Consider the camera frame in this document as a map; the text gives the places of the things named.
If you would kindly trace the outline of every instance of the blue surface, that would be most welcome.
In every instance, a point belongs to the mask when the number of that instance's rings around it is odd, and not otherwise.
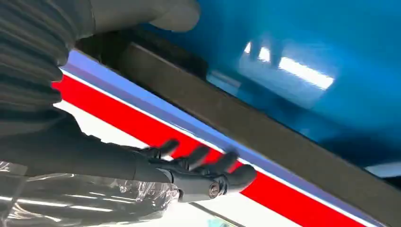
[[[360,166],[401,160],[401,2],[199,0],[209,82]]]
[[[241,158],[259,166],[264,171],[275,175],[284,181],[304,190],[305,192],[323,199],[357,217],[360,217],[371,223],[376,223],[374,220],[362,214],[357,209],[338,200],[332,195],[329,195],[309,182],[302,180],[298,176],[293,175],[279,165],[263,158],[256,152],[224,136],[201,121],[191,117],[178,108],[175,108],[171,104],[131,83],[127,79],[120,77],[116,73],[77,51],[72,51],[70,53],[68,63],[62,68],[79,77],[80,79],[106,91],[107,93],[133,106],[136,106],[139,109],[142,109],[165,122],[185,129],[199,138],[220,148],[235,148],[240,154]]]

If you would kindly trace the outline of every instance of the plastic sheet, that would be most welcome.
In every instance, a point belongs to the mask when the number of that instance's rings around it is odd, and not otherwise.
[[[2,227],[128,225],[162,217],[179,196],[168,183],[74,174],[25,177],[20,168],[0,171],[0,185]]]

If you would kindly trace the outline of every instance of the robotic hand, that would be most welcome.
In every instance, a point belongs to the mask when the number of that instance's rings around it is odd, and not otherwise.
[[[190,155],[167,161],[179,143],[170,140],[159,148],[136,149],[145,155],[149,163],[164,172],[171,183],[180,191],[180,202],[193,202],[214,199],[228,192],[240,192],[256,177],[255,169],[250,165],[242,165],[229,173],[238,155],[229,151],[214,164],[202,165],[202,160],[209,152],[206,146],[197,147]]]

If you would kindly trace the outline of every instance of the white stripe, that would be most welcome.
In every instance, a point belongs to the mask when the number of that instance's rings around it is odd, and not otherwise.
[[[106,95],[106,96],[108,96],[108,97],[111,97],[111,98],[113,98],[113,99],[115,99],[115,100],[117,100],[117,101],[123,103],[124,105],[127,105],[127,106],[133,108],[134,110],[136,110],[136,111],[138,111],[138,112],[140,112],[140,113],[143,113],[143,114],[145,114],[146,116],[148,116],[148,117],[150,117],[150,118],[152,118],[152,119],[154,119],[154,120],[156,120],[156,121],[159,121],[159,122],[161,122],[161,123],[163,123],[163,124],[165,124],[165,125],[167,125],[167,126],[173,128],[173,129],[175,129],[175,130],[177,130],[177,131],[179,131],[179,132],[181,132],[181,133],[183,133],[183,134],[185,134],[185,135],[187,135],[187,136],[189,136],[189,137],[191,137],[191,138],[193,138],[193,139],[195,139],[195,140],[197,140],[197,141],[199,141],[199,142],[201,142],[201,143],[203,143],[203,144],[205,144],[205,145],[207,145],[207,146],[209,146],[209,147],[211,147],[211,148],[213,148],[213,149],[215,149],[215,150],[217,150],[217,151],[219,151],[219,152],[221,152],[221,153],[224,153],[224,151],[223,151],[221,148],[217,147],[216,145],[211,144],[211,143],[209,143],[209,142],[207,142],[207,141],[205,141],[205,140],[202,140],[201,138],[198,138],[198,137],[194,136],[193,134],[191,134],[190,132],[188,132],[188,131],[186,131],[186,130],[183,130],[182,128],[179,128],[179,127],[177,127],[177,126],[175,126],[175,125],[172,125],[172,124],[170,124],[170,123],[168,123],[168,122],[165,122],[165,121],[163,121],[162,119],[159,119],[159,118],[157,118],[157,117],[155,117],[155,116],[153,116],[153,115],[151,115],[151,114],[149,114],[149,113],[147,113],[147,112],[145,112],[145,111],[143,111],[143,110],[141,110],[141,109],[139,109],[139,108],[133,106],[132,104],[130,104],[130,103],[128,103],[128,102],[125,102],[124,100],[122,100],[122,99],[120,99],[120,98],[118,98],[118,97],[116,97],[116,96],[113,96],[112,94],[107,93],[106,91],[103,91],[102,89],[100,89],[100,88],[98,88],[98,87],[96,87],[96,86],[94,86],[94,85],[92,85],[92,84],[90,84],[90,83],[88,83],[88,82],[86,82],[86,81],[84,81],[84,80],[78,78],[77,76],[74,76],[73,74],[71,74],[71,73],[69,73],[69,72],[67,72],[67,71],[65,71],[65,70],[62,70],[62,72],[63,72],[65,75],[68,75],[69,77],[71,77],[72,79],[75,79],[76,81],[81,82],[82,84],[87,85],[88,87],[90,87],[90,88],[92,88],[92,89],[94,89],[94,90],[99,91],[99,92],[101,92],[102,94],[104,94],[104,95]],[[353,220],[355,220],[355,221],[357,221],[357,222],[359,222],[359,223],[361,223],[361,224],[363,224],[363,225],[365,225],[365,226],[367,226],[367,227],[375,227],[375,225],[373,225],[373,224],[371,224],[371,223],[369,223],[369,222],[367,222],[367,221],[365,221],[365,220],[363,220],[363,219],[361,219],[361,218],[359,218],[359,217],[356,217],[355,215],[350,214],[350,213],[348,213],[347,211],[345,211],[345,210],[343,210],[343,209],[340,209],[340,208],[338,208],[338,207],[332,205],[331,203],[329,203],[329,202],[327,202],[327,201],[325,201],[325,200],[322,200],[322,199],[320,199],[320,198],[318,198],[318,197],[316,197],[316,196],[314,196],[314,195],[312,195],[312,194],[310,194],[310,193],[308,193],[308,192],[306,192],[306,191],[304,191],[304,190],[302,190],[302,189],[296,187],[295,185],[290,184],[289,182],[287,182],[287,181],[285,181],[285,180],[283,180],[283,179],[281,179],[281,178],[279,178],[279,177],[277,177],[277,176],[275,176],[275,175],[273,175],[273,174],[271,174],[271,173],[266,172],[265,170],[261,169],[261,168],[258,167],[258,166],[255,166],[255,165],[253,165],[253,164],[251,164],[251,163],[249,163],[249,162],[247,162],[247,161],[245,161],[245,160],[243,160],[243,159],[241,159],[241,158],[239,159],[239,161],[242,162],[242,163],[244,163],[244,164],[250,164],[250,165],[252,165],[253,167],[255,167],[255,169],[256,169],[258,172],[261,172],[261,173],[267,175],[268,177],[273,178],[274,180],[276,180],[276,181],[278,181],[278,182],[284,184],[285,186],[288,186],[288,187],[290,187],[290,188],[296,190],[297,192],[300,192],[300,193],[302,193],[302,194],[304,194],[304,195],[306,195],[306,196],[308,196],[308,197],[310,197],[310,198],[312,198],[312,199],[318,201],[319,203],[324,204],[325,206],[328,206],[328,207],[332,208],[333,210],[335,210],[335,211],[337,211],[337,212],[339,212],[339,213],[341,213],[341,214],[343,214],[343,215],[345,215],[345,216],[347,216],[347,217],[349,217],[349,218],[351,218],[351,219],[353,219]]]

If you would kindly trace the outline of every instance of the metal frame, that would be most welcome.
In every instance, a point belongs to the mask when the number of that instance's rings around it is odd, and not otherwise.
[[[401,192],[238,99],[132,43],[119,70],[130,80],[376,220],[401,223]]]

